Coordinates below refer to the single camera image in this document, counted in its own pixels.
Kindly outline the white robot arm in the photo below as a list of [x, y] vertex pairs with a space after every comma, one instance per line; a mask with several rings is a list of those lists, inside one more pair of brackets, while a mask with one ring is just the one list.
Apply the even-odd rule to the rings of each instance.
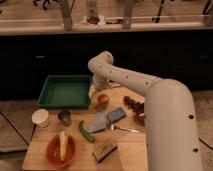
[[187, 86], [116, 67], [108, 51], [91, 58], [88, 68], [95, 88], [112, 80], [145, 98], [148, 171], [202, 171], [194, 100]]

